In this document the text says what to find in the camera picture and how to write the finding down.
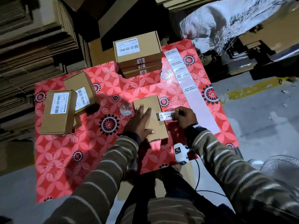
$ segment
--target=yellow floor marking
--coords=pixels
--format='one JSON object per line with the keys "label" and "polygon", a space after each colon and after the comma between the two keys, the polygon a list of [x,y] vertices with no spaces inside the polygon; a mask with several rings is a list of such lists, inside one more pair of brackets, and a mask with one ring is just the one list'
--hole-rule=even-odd
{"label": "yellow floor marking", "polygon": [[286,80],[287,78],[288,77],[285,77],[285,78],[275,77],[275,78],[268,79],[263,82],[256,83],[253,86],[245,87],[241,90],[235,90],[235,91],[228,92],[227,94],[223,95],[225,97],[225,99],[223,101],[221,99],[219,99],[220,103],[223,105],[226,103],[227,99],[228,100],[238,100],[243,97],[248,97],[253,94],[259,93],[261,91],[280,86],[279,80],[280,79]]}

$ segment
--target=concrete floor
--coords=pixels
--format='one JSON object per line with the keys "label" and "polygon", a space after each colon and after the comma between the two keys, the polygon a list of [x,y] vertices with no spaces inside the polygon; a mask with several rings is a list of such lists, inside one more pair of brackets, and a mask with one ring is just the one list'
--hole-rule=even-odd
{"label": "concrete floor", "polygon": [[[260,81],[253,81],[248,72],[216,83],[214,89],[222,99],[229,91],[252,86]],[[225,113],[240,142],[240,150],[245,160],[265,161],[273,155],[284,154],[299,158],[299,83],[281,85],[272,89],[238,100],[228,100],[223,105]],[[212,190],[223,193],[216,181],[207,173],[199,160],[200,181],[198,190]],[[198,168],[192,162],[195,180]],[[40,224],[67,197],[35,203],[35,168],[34,166],[0,177],[0,215],[13,218],[14,224]],[[225,203],[226,197],[202,192],[215,205]],[[115,201],[107,223],[114,223],[123,201]]]}

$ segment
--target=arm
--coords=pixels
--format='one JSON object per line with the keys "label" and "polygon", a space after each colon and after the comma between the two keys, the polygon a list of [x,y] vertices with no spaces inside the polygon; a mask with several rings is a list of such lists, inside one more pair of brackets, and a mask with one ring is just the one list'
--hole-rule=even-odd
{"label": "arm", "polygon": [[106,151],[96,169],[84,179],[72,195],[58,207],[45,224],[105,223],[128,166],[135,159],[138,147],[152,129],[144,129],[151,114],[143,115],[143,105],[124,127],[124,133]]}
{"label": "arm", "polygon": [[284,217],[299,216],[299,203],[286,189],[241,160],[206,128],[194,128],[196,116],[189,110],[183,108],[184,116],[175,119],[238,214],[246,216],[258,208]]}

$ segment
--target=red floral tablecloth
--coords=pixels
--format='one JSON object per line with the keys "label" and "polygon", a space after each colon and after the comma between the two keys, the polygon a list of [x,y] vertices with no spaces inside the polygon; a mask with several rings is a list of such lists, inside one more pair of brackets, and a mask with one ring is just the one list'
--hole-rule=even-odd
{"label": "red floral tablecloth", "polygon": [[[163,52],[177,48],[192,78],[209,107],[221,132],[217,139],[229,147],[239,146],[230,123],[220,105],[211,82],[190,40],[162,47]],[[64,136],[40,135],[39,129],[45,108],[44,100],[50,90],[63,90],[64,75],[35,85],[36,141],[35,164],[37,170],[37,201],[43,202],[66,196],[81,184],[85,176],[102,159],[105,151],[118,138],[129,118],[134,114],[132,101],[158,95],[162,111],[189,104],[163,53],[162,71],[125,79],[118,75],[115,62],[84,70],[91,78],[99,96],[99,110],[81,115],[82,126]],[[166,121],[169,139],[150,143],[150,148],[139,150],[139,171],[146,173],[176,163],[173,145],[186,143],[184,132],[174,121]]]}

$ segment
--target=left hand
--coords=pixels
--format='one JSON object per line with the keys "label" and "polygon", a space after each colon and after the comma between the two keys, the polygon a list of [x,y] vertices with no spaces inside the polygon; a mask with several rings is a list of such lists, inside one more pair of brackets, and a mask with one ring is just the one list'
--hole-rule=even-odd
{"label": "left hand", "polygon": [[138,134],[141,142],[143,142],[148,135],[155,133],[153,129],[145,129],[145,124],[151,115],[152,109],[149,107],[143,114],[143,108],[143,104],[141,104],[139,108],[136,108],[134,116],[123,128],[123,132],[130,131]]}

